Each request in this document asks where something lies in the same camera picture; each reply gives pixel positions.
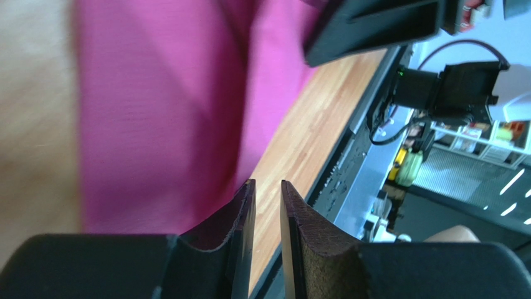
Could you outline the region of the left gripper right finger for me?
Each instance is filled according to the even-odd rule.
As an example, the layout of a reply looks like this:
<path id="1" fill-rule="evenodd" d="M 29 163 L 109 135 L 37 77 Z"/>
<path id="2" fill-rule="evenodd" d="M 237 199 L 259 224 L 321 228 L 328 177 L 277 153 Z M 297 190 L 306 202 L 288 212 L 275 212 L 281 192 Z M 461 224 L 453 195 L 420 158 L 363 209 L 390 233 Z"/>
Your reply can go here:
<path id="1" fill-rule="evenodd" d="M 286 298 L 369 298 L 362 242 L 309 206 L 294 185 L 280 187 Z"/>

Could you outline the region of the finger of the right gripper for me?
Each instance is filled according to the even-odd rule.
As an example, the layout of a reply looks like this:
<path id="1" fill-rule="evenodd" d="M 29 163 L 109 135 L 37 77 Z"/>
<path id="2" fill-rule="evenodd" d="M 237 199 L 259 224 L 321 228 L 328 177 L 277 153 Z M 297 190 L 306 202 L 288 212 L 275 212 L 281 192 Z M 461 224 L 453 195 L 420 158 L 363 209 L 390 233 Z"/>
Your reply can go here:
<path id="1" fill-rule="evenodd" d="M 327 1 L 304 45 L 316 67 L 353 54 L 406 45 L 437 33 L 445 1 Z"/>

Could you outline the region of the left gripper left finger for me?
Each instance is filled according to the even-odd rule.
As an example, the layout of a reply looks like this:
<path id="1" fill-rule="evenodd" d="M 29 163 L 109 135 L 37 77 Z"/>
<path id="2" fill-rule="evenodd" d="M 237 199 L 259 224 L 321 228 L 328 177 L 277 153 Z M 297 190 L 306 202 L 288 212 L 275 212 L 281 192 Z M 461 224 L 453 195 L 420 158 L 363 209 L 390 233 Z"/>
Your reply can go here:
<path id="1" fill-rule="evenodd" d="M 256 218 L 256 182 L 173 241 L 160 298 L 247 298 Z"/>

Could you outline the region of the magenta paper napkin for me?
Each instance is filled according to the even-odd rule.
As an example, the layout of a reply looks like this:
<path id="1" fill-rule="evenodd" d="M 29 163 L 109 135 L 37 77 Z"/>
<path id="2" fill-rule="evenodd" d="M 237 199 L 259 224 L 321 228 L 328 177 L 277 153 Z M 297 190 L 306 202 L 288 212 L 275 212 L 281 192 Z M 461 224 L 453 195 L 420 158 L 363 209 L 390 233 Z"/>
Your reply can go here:
<path id="1" fill-rule="evenodd" d="M 77 1 L 84 231 L 180 234 L 250 177 L 307 83 L 303 1 Z"/>

